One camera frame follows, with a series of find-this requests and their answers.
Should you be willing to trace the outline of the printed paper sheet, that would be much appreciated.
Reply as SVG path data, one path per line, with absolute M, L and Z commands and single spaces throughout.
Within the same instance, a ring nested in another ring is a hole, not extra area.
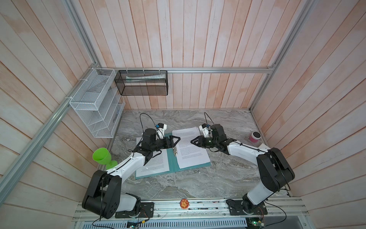
M 141 179 L 145 177 L 151 177 L 167 173 L 169 171 L 170 166 L 168 160 L 168 153 L 166 149 L 162 149 L 160 151 L 153 152 L 153 157 L 149 160 L 149 162 L 142 168 L 136 170 L 135 178 Z
M 191 143 L 191 140 L 201 135 L 199 128 L 173 130 L 172 135 L 181 138 L 176 145 L 176 158 L 180 170 L 211 166 L 207 150 Z

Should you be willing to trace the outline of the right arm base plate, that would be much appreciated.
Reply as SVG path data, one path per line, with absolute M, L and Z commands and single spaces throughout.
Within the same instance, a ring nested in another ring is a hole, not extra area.
M 268 214 L 264 202 L 262 202 L 260 205 L 253 205 L 250 201 L 246 200 L 227 199 L 226 204 L 228 205 L 231 216 Z

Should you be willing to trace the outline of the teal paper folder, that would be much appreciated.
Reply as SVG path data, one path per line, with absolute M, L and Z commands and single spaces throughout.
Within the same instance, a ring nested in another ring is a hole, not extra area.
M 173 154 L 173 149 L 167 149 L 167 153 L 168 153 L 168 160 L 169 160 L 169 166 L 170 166 L 170 171 L 167 173 L 163 173 L 163 174 L 168 174 L 168 173 L 176 173 L 176 172 L 180 172 L 180 171 L 184 171 L 184 170 L 189 170 L 189 169 L 179 169 L 178 163 L 177 163 L 177 158 L 176 156 L 174 156 Z

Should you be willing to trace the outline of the pink cylindrical speaker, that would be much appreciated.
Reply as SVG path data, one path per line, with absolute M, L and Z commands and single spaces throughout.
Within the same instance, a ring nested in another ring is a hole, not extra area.
M 257 143 L 261 138 L 262 138 L 261 134 L 257 131 L 252 132 L 251 135 L 249 136 L 249 140 L 252 143 Z

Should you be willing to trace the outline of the aluminium front rail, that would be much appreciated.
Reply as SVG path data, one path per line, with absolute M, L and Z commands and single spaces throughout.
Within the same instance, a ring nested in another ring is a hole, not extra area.
M 153 216 L 150 219 L 203 219 L 203 218 L 231 218 L 230 210 L 225 198 L 189 199 L 189 206 L 183 209 L 180 199 L 157 199 L 154 203 Z M 309 216 L 301 198 L 271 197 L 258 210 L 249 217 L 284 217 L 284 216 Z

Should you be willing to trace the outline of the white power socket cube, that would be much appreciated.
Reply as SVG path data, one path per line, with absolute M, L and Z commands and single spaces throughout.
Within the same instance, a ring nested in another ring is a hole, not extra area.
M 261 150 L 269 150 L 270 147 L 268 147 L 267 145 L 265 145 L 264 143 L 262 143 L 260 146 L 259 146 L 259 149 Z

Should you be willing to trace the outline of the red round sticker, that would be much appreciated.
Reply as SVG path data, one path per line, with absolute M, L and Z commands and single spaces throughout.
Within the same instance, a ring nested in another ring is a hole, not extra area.
M 187 200 L 187 199 L 181 199 L 181 201 L 180 201 L 180 207 L 182 208 L 182 209 L 188 209 L 189 208 L 189 205 L 190 205 L 190 203 L 189 203 L 189 201 Z

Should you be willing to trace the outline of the silver folder clip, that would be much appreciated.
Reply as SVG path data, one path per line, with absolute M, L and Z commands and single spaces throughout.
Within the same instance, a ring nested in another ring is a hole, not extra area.
M 173 154 L 174 154 L 174 156 L 177 156 L 177 154 L 178 154 L 176 147 L 173 148 Z

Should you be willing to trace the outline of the black mesh wall basket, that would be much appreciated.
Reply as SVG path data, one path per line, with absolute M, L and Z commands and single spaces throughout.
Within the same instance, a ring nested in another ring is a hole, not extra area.
M 167 96 L 169 91 L 163 70 L 119 70 L 114 82 L 122 96 Z

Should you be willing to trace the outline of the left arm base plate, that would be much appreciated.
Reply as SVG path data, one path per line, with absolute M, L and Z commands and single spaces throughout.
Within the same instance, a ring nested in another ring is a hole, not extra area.
M 115 213 L 116 219 L 152 218 L 154 214 L 153 202 L 138 203 L 132 211 L 118 211 Z

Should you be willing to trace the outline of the green plastic goblet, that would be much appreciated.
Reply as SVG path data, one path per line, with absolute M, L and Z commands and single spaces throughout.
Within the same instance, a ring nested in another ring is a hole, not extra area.
M 112 160 L 112 156 L 107 148 L 99 148 L 94 151 L 92 159 L 100 165 L 104 165 L 106 170 L 112 169 L 118 165 L 118 162 Z

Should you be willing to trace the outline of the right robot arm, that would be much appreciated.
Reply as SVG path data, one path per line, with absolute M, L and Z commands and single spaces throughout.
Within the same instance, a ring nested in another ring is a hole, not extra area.
M 192 139 L 191 144 L 205 149 L 216 148 L 257 166 L 261 181 L 243 196 L 241 206 L 244 214 L 254 214 L 254 210 L 268 197 L 295 179 L 294 171 L 278 148 L 256 148 L 228 138 L 220 124 L 201 125 L 199 129 L 203 134 Z

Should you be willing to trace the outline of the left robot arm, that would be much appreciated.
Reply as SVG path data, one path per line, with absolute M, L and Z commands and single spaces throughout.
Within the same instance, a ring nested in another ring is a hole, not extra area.
M 141 214 L 141 199 L 133 194 L 122 194 L 122 184 L 138 169 L 145 166 L 154 152 L 174 148 L 180 137 L 158 135 L 152 128 L 146 129 L 130 156 L 106 171 L 97 170 L 89 183 L 82 201 L 82 208 L 99 217 L 111 218 L 117 212 L 127 212 L 131 217 Z

